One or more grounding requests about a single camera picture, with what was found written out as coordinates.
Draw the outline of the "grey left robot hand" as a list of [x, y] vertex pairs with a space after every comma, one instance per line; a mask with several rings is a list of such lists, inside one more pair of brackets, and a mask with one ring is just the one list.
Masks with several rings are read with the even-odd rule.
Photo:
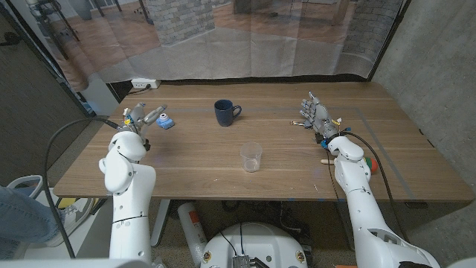
[[140, 102], [132, 109], [126, 108], [123, 113], [123, 121], [118, 127], [118, 132], [129, 131], [142, 135], [142, 129], [154, 123], [167, 108], [167, 105], [164, 104], [146, 115], [144, 111], [145, 106], [144, 102]]

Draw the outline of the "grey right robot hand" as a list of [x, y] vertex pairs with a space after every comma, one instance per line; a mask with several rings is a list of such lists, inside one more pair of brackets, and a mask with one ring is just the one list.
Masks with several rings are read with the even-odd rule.
[[338, 133], [337, 125], [332, 121], [327, 108], [309, 91], [309, 99], [301, 102], [300, 114], [310, 123], [312, 129], [324, 138], [330, 138]]

